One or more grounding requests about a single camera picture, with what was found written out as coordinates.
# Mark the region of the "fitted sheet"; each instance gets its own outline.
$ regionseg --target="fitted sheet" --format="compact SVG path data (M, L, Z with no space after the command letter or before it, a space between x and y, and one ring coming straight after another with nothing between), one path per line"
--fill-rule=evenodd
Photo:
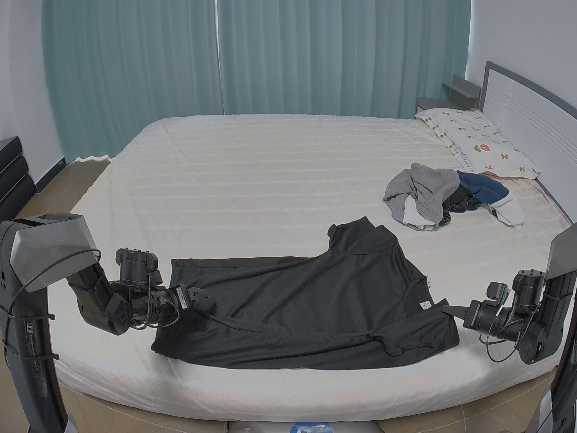
M169 284L172 258L316 256L327 229L367 216L399 238L430 278L435 301L467 306L490 281L546 267L568 223L535 181L501 179L523 208L513 229L487 210L452 213L416 232L382 202L386 184L419 162L462 169L415 120L306 115L168 118L147 126L112 161L73 212L86 218L110 280L114 252L146 249ZM215 420L374 420L442 409L550 371L561 348L525 365L495 364L458 322L460 345L417 364L371 370L234 370L187 364L150 350L155 330L113 336L85 324L66 281L48 289L59 379L106 400ZM494 345L495 358L512 343Z

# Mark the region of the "headboard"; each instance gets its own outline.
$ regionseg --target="headboard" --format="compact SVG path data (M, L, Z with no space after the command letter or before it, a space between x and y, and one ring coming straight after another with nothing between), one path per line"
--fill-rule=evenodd
M479 109L541 170L539 184L577 222L577 109L490 61Z

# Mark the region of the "white garment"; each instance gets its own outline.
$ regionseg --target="white garment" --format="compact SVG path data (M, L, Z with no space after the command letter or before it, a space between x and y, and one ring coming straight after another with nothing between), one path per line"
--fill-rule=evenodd
M489 209L495 210L499 221L517 229L520 228L525 221L525 216L523 215L519 201L511 191L501 200L497 200L494 204L489 204Z
M405 215L403 216L403 224L411 225L422 231L428 231L435 225L434 221L427 220L417 211L417 204L412 196L408 196L405 200Z

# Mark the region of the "teal curtain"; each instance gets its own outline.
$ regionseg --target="teal curtain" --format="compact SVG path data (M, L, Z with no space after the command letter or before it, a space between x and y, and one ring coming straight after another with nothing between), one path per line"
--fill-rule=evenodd
M46 83L67 161L164 117L222 114L214 0L44 0Z
M471 0L218 0L227 114L413 117L463 76Z

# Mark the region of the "blue sticker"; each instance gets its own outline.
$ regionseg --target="blue sticker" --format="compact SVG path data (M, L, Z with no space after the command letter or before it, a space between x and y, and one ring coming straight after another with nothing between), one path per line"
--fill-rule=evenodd
M290 433L334 433L329 423L295 423Z

